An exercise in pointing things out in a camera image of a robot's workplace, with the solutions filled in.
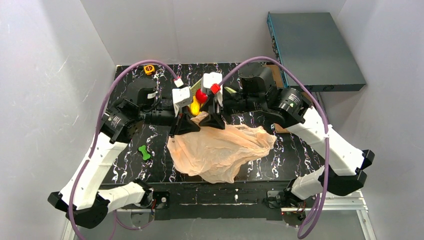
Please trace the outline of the red fake apple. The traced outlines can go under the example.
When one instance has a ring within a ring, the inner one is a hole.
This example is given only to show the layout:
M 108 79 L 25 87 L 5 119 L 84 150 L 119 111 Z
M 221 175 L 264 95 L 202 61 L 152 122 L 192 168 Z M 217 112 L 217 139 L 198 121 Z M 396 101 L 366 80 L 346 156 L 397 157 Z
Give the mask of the red fake apple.
M 204 93 L 200 88 L 195 93 L 195 98 L 199 104 L 205 104 L 208 101 L 208 95 Z

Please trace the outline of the translucent peach plastic bag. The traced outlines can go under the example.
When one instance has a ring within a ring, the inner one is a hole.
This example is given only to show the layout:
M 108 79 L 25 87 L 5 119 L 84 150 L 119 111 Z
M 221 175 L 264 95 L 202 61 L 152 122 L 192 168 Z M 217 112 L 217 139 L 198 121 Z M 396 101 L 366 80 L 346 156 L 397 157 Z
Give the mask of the translucent peach plastic bag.
M 225 123 L 170 137 L 167 148 L 175 169 L 208 183 L 234 183 L 242 165 L 267 156 L 276 137 L 262 126 Z

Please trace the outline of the pale green plastic basket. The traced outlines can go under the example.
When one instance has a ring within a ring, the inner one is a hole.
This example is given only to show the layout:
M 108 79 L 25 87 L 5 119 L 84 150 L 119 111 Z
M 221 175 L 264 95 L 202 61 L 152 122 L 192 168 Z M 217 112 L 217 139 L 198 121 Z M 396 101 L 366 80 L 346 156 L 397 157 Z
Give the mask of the pale green plastic basket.
M 197 90 L 199 90 L 201 88 L 201 86 L 202 86 L 202 80 L 200 79 L 190 87 L 191 93 L 193 95 L 195 95 Z M 228 87 L 228 86 L 225 86 L 224 89 L 230 94 L 237 92 L 235 89 Z

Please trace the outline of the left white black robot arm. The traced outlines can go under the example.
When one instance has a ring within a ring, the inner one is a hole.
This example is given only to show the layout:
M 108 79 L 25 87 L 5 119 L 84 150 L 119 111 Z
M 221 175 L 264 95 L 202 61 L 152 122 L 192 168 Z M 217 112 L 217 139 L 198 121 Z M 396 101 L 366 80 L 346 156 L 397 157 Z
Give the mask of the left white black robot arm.
M 111 103 L 102 115 L 95 147 L 91 147 L 71 180 L 60 191 L 52 192 L 48 202 L 65 212 L 80 227 L 98 226 L 112 211 L 128 205 L 150 208 L 155 205 L 154 189 L 140 179 L 101 190 L 109 169 L 131 142 L 142 125 L 167 126 L 170 135 L 198 131 L 188 116 L 193 102 L 191 88 L 176 79 L 171 92 L 172 103 L 162 104 L 157 83 L 151 78 L 138 78 L 124 94 Z

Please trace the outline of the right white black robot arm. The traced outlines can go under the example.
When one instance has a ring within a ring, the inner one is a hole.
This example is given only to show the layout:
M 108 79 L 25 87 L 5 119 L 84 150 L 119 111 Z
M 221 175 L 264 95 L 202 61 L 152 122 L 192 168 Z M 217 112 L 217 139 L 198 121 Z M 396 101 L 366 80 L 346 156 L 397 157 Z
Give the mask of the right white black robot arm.
M 375 157 L 371 150 L 361 150 L 347 142 L 300 91 L 278 87 L 269 67 L 251 62 L 239 65 L 237 73 L 241 88 L 234 92 L 224 88 L 221 73 L 202 75 L 195 95 L 208 117 L 201 124 L 223 129 L 226 117 L 260 112 L 312 147 L 325 159 L 324 166 L 293 179 L 284 190 L 285 199 L 300 202 L 327 191 L 346 196 L 365 185 L 365 169 Z

